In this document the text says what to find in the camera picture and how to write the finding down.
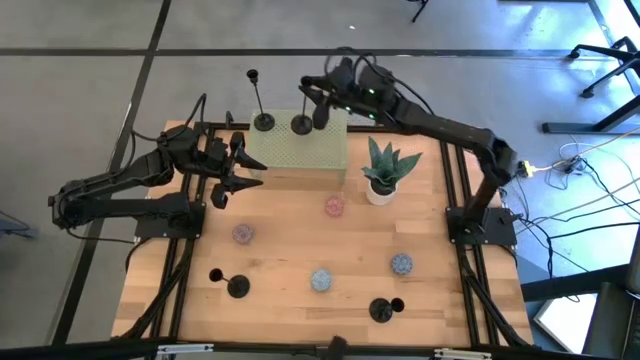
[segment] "concrete floor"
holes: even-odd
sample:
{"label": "concrete floor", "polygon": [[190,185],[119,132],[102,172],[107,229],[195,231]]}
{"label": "concrete floor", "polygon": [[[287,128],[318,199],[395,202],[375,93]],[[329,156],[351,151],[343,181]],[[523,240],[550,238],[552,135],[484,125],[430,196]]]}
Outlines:
{"label": "concrete floor", "polygon": [[[0,47],[146,48],[160,9],[159,0],[0,2]],[[610,24],[619,6],[601,4]],[[432,0],[418,22],[409,19],[416,4],[353,0],[205,0],[174,1],[160,48],[360,48],[570,49],[576,43],[606,45],[589,6],[583,3],[506,3],[495,0]],[[611,30],[631,29],[628,19]],[[561,58],[408,58],[378,61],[407,81],[437,114],[489,127],[514,147],[521,159],[538,167],[558,159],[567,135],[543,135],[546,121],[596,122],[633,96],[624,77],[616,77],[585,100],[577,94],[616,66],[600,57],[568,63]],[[135,128],[160,131],[166,120],[182,119],[202,92],[208,93],[207,119],[222,120],[230,110],[246,121],[256,103],[244,73],[261,72],[265,107],[298,108],[296,86],[302,75],[320,74],[321,57],[161,57],[156,58],[142,97]],[[0,239],[0,348],[48,341],[52,319],[79,240],[50,221],[46,197],[65,181],[104,171],[125,117],[141,57],[0,56],[0,208],[40,230],[34,240]],[[608,137],[579,136],[599,143]],[[138,153],[150,149],[139,144]],[[636,161],[637,140],[626,138],[607,148]],[[589,155],[609,188],[630,180],[620,161]],[[559,191],[544,176],[524,180],[532,217],[552,214],[603,194],[588,176],[573,177]],[[521,211],[514,186],[506,202]],[[139,197],[144,189],[121,194]],[[635,190],[621,197],[633,200]],[[602,201],[589,209],[611,204]],[[569,224],[544,223],[550,234],[586,226],[631,221],[623,210]],[[133,221],[106,222],[105,237],[129,239]],[[588,269],[628,261],[634,227],[594,231],[558,239],[557,251]],[[124,279],[129,246],[101,243],[74,322],[70,341],[107,339]],[[518,254],[546,268],[546,250],[528,233],[519,237]],[[556,259],[555,274],[580,270]]]}

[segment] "white cable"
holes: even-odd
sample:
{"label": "white cable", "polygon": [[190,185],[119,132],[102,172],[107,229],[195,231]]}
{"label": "white cable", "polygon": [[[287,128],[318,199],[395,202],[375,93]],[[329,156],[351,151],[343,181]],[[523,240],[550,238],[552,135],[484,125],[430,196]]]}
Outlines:
{"label": "white cable", "polygon": [[[629,166],[629,164],[628,164],[628,163],[627,163],[623,158],[621,158],[620,156],[618,156],[617,154],[612,153],[612,152],[609,152],[609,151],[604,150],[604,149],[601,149],[601,148],[599,148],[599,147],[598,147],[598,145],[593,145],[593,144],[588,144],[588,143],[581,143],[581,142],[577,142],[577,141],[576,141],[576,139],[575,139],[572,135],[570,135],[570,136],[571,136],[571,138],[573,139],[573,141],[574,141],[574,142],[564,144],[564,145],[562,145],[562,146],[558,149],[558,154],[560,155],[560,158],[561,158],[561,159],[565,159],[565,160],[566,160],[566,159],[570,159],[570,158],[566,158],[566,157],[564,156],[564,154],[562,153],[562,150],[563,150],[563,149],[565,149],[567,146],[571,146],[571,145],[574,145],[574,144],[575,144],[575,145],[576,145],[576,147],[577,147],[577,149],[578,149],[578,154],[581,154],[581,153],[582,153],[582,154],[586,154],[586,153],[587,153],[587,151],[585,151],[585,152],[581,152],[581,151],[580,151],[580,146],[581,146],[581,145],[583,145],[583,146],[588,146],[588,147],[590,147],[590,150],[597,149],[597,150],[599,150],[599,151],[602,151],[602,152],[603,152],[603,153],[605,153],[605,154],[608,154],[608,155],[611,155],[611,156],[615,156],[616,158],[618,158],[618,160],[620,160],[620,161],[622,162],[622,164],[627,168],[627,171],[629,171],[629,175],[631,176],[631,179],[632,179],[632,180],[633,180],[633,179],[635,179],[635,175],[633,174],[633,170],[631,170],[631,167]],[[604,189],[604,188],[602,188],[602,187],[601,187],[601,185],[598,183],[598,181],[593,177],[593,175],[592,175],[591,173],[587,173],[587,172],[585,172],[585,174],[587,174],[587,175],[591,176],[591,178],[593,179],[593,181],[595,182],[595,184],[596,184],[599,188],[601,188],[602,190],[605,190],[605,191],[606,191],[606,189]],[[638,194],[640,195],[640,188],[638,187],[638,184],[636,183],[636,184],[634,184],[634,186],[635,186],[635,188],[636,188],[636,191],[637,191],[637,192],[638,192]],[[623,203],[623,202],[622,202],[622,200],[617,199],[617,198],[616,198],[615,196],[613,196],[613,195],[611,195],[611,199],[612,199],[616,204],[622,204],[622,203]],[[639,221],[640,221],[640,219],[638,219],[638,218],[636,217],[637,213],[636,213],[636,214],[631,213],[631,209],[630,209],[630,208],[631,208],[631,206],[629,205],[628,207],[624,207],[624,208],[623,208],[623,210],[624,210],[624,211],[625,211],[629,216],[631,216],[633,219],[635,219],[635,220],[639,220]]]}
{"label": "white cable", "polygon": [[[607,141],[603,142],[602,144],[593,145],[593,147],[592,147],[592,148],[586,149],[586,150],[584,150],[584,151],[582,151],[582,152],[578,152],[578,154],[576,154],[576,156],[586,155],[586,154],[588,154],[588,153],[592,152],[592,151],[593,151],[593,150],[595,150],[595,149],[600,149],[601,147],[603,147],[603,146],[605,146],[605,145],[608,145],[608,144],[611,144],[611,143],[612,143],[612,142],[614,142],[614,141],[620,140],[620,139],[622,139],[622,138],[623,138],[623,137],[625,137],[625,136],[629,136],[629,135],[633,134],[634,132],[636,132],[636,131],[638,131],[638,130],[640,130],[640,127],[637,127],[637,128],[635,128],[635,129],[633,129],[633,130],[630,130],[630,131],[627,131],[627,132],[626,132],[626,133],[624,133],[624,134],[618,135],[618,136],[614,137],[613,139],[610,139],[610,140],[607,140]],[[563,160],[557,161],[557,162],[555,162],[555,163],[553,163],[552,165],[547,166],[547,167],[543,167],[543,168],[536,168],[536,167],[533,167],[533,166],[532,166],[532,168],[533,168],[534,172],[537,172],[537,171],[547,171],[547,170],[551,170],[551,169],[555,168],[555,167],[556,167],[556,166],[558,166],[558,165],[564,164],[564,163],[566,163],[566,162],[567,162],[567,160],[566,160],[566,159],[563,159]]]}
{"label": "white cable", "polygon": [[[541,218],[540,220],[535,221],[534,223],[535,223],[535,224],[541,224],[541,223],[543,223],[543,222],[545,222],[545,221],[547,221],[547,220],[549,220],[549,219],[551,219],[551,218],[558,217],[558,216],[560,216],[560,215],[564,215],[564,214],[566,214],[566,213],[568,213],[568,212],[571,212],[571,211],[574,211],[574,210],[581,209],[581,208],[583,208],[583,207],[585,207],[585,206],[589,206],[589,205],[591,205],[591,204],[593,204],[593,203],[596,203],[596,202],[598,202],[598,201],[600,201],[600,200],[602,200],[602,199],[606,199],[606,198],[608,198],[610,195],[613,195],[613,194],[615,194],[615,193],[617,193],[617,192],[619,192],[619,191],[621,191],[621,190],[624,190],[624,189],[628,188],[628,187],[629,187],[629,186],[631,186],[631,185],[634,185],[634,184],[635,184],[635,183],[637,183],[638,181],[640,181],[640,177],[639,177],[639,178],[637,178],[637,179],[634,179],[633,181],[631,181],[630,183],[628,183],[628,184],[626,184],[626,185],[623,185],[623,186],[621,186],[621,187],[619,187],[619,188],[615,189],[615,190],[614,190],[614,191],[612,191],[610,194],[605,194],[605,195],[603,195],[603,196],[601,196],[601,197],[599,197],[599,198],[597,198],[597,199],[595,199],[595,200],[591,200],[591,201],[589,201],[589,202],[587,202],[587,203],[584,203],[584,204],[582,204],[582,205],[578,205],[578,206],[572,207],[571,209],[561,211],[561,212],[559,212],[559,213],[557,213],[557,214],[553,214],[553,215],[551,215],[551,216],[545,216],[545,217]],[[521,229],[520,231],[518,231],[518,232],[516,233],[516,235],[518,235],[518,234],[520,234],[520,233],[522,233],[522,232],[524,232],[524,231],[526,231],[526,230],[527,230],[527,228]]]}
{"label": "white cable", "polygon": [[[629,166],[629,163],[627,163],[623,158],[621,158],[618,154],[598,148],[597,145],[594,144],[588,144],[588,143],[582,143],[582,142],[572,142],[572,143],[566,143],[562,146],[560,146],[560,149],[558,149],[558,152],[560,153],[560,158],[562,159],[566,159],[566,157],[564,156],[564,154],[562,153],[562,150],[564,150],[567,146],[571,146],[571,145],[577,145],[577,146],[589,146],[591,148],[595,148],[598,149],[598,151],[602,151],[605,154],[611,155],[611,156],[615,156],[616,158],[618,158],[618,160],[620,160],[620,162],[622,162],[622,164],[627,168],[627,171],[629,171],[629,175],[631,175],[631,179],[635,179],[635,175],[633,174],[633,170],[631,170],[631,166]],[[634,184],[636,187],[636,190],[638,191],[638,194],[640,194],[640,187],[638,187],[638,184]]]}

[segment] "gray ball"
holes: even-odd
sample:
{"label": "gray ball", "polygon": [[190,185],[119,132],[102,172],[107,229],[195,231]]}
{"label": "gray ball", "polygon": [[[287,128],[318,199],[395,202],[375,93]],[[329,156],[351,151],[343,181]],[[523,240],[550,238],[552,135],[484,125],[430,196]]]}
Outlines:
{"label": "gray ball", "polygon": [[329,270],[316,270],[311,275],[311,287],[315,291],[327,291],[331,287],[331,273]]}
{"label": "gray ball", "polygon": [[413,260],[407,254],[398,254],[391,260],[391,268],[398,275],[407,275],[413,269]]}

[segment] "aloe plant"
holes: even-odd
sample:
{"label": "aloe plant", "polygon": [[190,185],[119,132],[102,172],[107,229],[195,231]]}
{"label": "aloe plant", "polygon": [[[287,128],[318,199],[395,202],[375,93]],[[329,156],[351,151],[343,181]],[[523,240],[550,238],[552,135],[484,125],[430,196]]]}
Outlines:
{"label": "aloe plant", "polygon": [[398,181],[413,170],[422,153],[400,159],[400,150],[393,151],[391,143],[381,152],[375,140],[369,137],[369,155],[371,168],[362,168],[364,176],[371,181],[373,191],[389,195],[396,191]]}

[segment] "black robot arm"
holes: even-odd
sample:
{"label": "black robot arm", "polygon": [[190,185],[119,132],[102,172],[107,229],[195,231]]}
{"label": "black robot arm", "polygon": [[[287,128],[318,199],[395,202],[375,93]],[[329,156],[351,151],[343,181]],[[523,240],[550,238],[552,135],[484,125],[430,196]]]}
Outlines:
{"label": "black robot arm", "polygon": [[234,133],[229,145],[220,138],[213,139],[207,153],[198,150],[198,137],[191,128],[183,125],[174,127],[158,137],[155,150],[139,157],[130,166],[116,173],[68,182],[56,195],[49,197],[53,223],[69,229],[97,218],[160,217],[169,219],[169,223],[178,219],[188,221],[191,206],[187,194],[171,193],[159,199],[101,198],[102,195],[136,186],[166,185],[173,178],[174,168],[183,174],[220,179],[213,188],[211,201],[221,209],[227,204],[227,192],[234,193],[262,184],[259,180],[234,174],[236,163],[242,167],[266,170],[264,165],[246,154],[242,133]]}
{"label": "black robot arm", "polygon": [[[427,113],[396,90],[395,83],[389,70],[370,63],[356,81],[356,66],[344,57],[325,76],[303,77],[299,89],[316,104],[312,119],[316,129],[324,129],[329,121],[329,108],[334,107],[373,119],[398,134],[424,135],[471,150],[478,158],[484,178],[463,208],[447,208],[450,239],[457,245],[500,241],[514,245],[515,217],[508,209],[489,208],[489,204],[498,188],[506,185],[515,173],[516,152],[489,129]],[[505,339],[510,345],[526,346],[480,286],[464,252],[458,261],[463,265],[464,281],[476,292]]]}
{"label": "black robot arm", "polygon": [[344,57],[325,76],[305,76],[299,89],[316,104],[313,124],[324,129],[329,108],[341,108],[375,120],[404,135],[424,135],[469,149],[478,158],[484,179],[477,193],[466,204],[464,222],[479,224],[485,209],[498,190],[515,173],[516,152],[489,129],[480,129],[429,114],[396,90],[391,72],[377,65],[365,66],[356,81],[356,69]]}

